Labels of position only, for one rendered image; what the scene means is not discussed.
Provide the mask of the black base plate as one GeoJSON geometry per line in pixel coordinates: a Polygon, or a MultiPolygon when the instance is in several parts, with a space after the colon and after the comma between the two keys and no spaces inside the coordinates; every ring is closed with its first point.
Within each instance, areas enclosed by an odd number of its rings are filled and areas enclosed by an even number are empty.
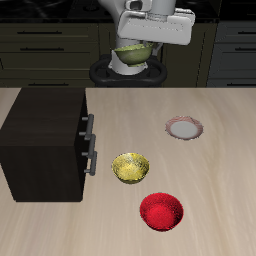
{"type": "Polygon", "coordinates": [[[100,59],[90,67],[89,76],[96,87],[110,88],[146,88],[160,87],[167,78],[167,69],[155,56],[146,61],[147,68],[138,74],[122,75],[109,68],[110,54],[103,54],[100,59]]]}

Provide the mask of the white plate with pink rim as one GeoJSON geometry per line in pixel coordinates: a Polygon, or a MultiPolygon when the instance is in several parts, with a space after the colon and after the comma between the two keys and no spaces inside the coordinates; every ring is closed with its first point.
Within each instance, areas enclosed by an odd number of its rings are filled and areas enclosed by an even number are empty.
{"type": "Polygon", "coordinates": [[[166,122],[165,131],[175,139],[193,140],[203,133],[204,127],[190,116],[176,116],[166,122]]]}

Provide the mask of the red bowl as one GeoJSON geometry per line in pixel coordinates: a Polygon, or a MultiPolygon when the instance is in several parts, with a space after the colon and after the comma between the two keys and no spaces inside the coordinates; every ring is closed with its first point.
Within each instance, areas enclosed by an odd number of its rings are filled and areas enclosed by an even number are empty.
{"type": "Polygon", "coordinates": [[[184,209],[180,201],[167,193],[153,193],[140,204],[142,220],[153,230],[166,232],[182,220],[184,209]]]}

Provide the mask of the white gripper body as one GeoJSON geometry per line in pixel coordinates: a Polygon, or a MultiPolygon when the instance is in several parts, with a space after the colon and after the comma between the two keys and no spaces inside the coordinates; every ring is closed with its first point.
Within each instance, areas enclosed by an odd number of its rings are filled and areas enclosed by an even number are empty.
{"type": "Polygon", "coordinates": [[[194,23],[195,14],[189,9],[176,8],[166,19],[153,18],[149,12],[125,10],[117,34],[124,39],[188,45],[194,23]]]}

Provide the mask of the dark wooden cabinet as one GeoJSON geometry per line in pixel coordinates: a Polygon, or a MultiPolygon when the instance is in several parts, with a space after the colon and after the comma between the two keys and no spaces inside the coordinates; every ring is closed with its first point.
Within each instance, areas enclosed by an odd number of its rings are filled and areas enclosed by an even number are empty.
{"type": "Polygon", "coordinates": [[[23,88],[0,129],[0,165],[17,202],[80,202],[96,171],[83,88],[23,88]]]}

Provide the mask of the dark kitchen cupboards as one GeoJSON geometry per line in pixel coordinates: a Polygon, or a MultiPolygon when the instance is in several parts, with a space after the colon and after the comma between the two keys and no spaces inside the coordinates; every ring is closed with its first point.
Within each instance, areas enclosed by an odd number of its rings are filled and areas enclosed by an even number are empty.
{"type": "Polygon", "coordinates": [[[0,0],[0,87],[92,87],[90,67],[110,54],[109,68],[134,75],[146,61],[128,67],[115,49],[153,43],[155,56],[167,69],[164,87],[206,84],[218,24],[215,0],[0,0]],[[125,10],[149,12],[166,19],[176,8],[195,14],[188,45],[120,38],[118,23],[125,10]]]}

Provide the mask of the green bowl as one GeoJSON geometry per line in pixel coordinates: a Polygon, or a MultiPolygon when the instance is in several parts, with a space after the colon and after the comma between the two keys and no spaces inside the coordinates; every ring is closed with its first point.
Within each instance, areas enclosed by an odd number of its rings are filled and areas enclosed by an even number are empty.
{"type": "Polygon", "coordinates": [[[128,67],[137,67],[149,59],[153,48],[153,43],[136,44],[117,48],[114,50],[119,60],[128,67]]]}

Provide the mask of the yellow bowl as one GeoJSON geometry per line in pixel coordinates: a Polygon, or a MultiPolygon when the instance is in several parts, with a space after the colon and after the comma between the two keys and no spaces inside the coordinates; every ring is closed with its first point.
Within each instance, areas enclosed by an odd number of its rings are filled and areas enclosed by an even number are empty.
{"type": "Polygon", "coordinates": [[[111,165],[114,175],[123,183],[141,182],[150,170],[149,161],[138,153],[124,153],[116,157],[111,165]]]}

